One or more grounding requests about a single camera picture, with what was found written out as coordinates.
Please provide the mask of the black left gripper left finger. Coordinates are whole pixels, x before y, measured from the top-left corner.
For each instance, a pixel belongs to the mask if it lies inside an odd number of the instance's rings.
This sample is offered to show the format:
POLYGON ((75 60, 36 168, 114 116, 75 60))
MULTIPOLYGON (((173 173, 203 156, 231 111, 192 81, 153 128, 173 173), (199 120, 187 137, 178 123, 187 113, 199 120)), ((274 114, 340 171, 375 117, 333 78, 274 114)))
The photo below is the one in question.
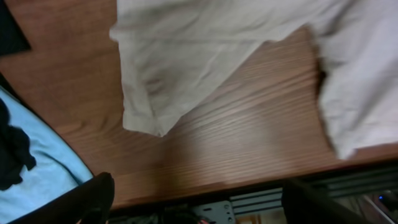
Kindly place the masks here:
POLYGON ((114 200, 114 179, 103 172, 12 224, 106 224, 114 200))

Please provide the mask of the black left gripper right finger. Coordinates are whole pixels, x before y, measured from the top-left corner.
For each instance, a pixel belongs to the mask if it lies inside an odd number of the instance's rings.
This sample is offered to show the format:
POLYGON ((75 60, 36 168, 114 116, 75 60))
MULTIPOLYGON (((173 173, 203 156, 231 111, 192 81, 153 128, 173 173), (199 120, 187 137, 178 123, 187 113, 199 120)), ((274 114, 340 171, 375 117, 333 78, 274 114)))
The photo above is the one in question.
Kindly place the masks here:
POLYGON ((281 204, 288 224, 370 224, 297 179, 284 182, 281 204))

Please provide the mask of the beige khaki shorts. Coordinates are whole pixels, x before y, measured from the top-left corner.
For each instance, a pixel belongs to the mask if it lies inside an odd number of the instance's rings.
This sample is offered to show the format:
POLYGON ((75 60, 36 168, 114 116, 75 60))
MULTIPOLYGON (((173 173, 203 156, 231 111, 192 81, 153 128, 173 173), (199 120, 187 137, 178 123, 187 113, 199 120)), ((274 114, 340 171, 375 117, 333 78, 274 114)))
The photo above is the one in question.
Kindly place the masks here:
POLYGON ((340 159, 397 142, 397 2, 118 1, 123 126, 165 136, 264 42, 309 26, 326 73, 318 105, 340 159))

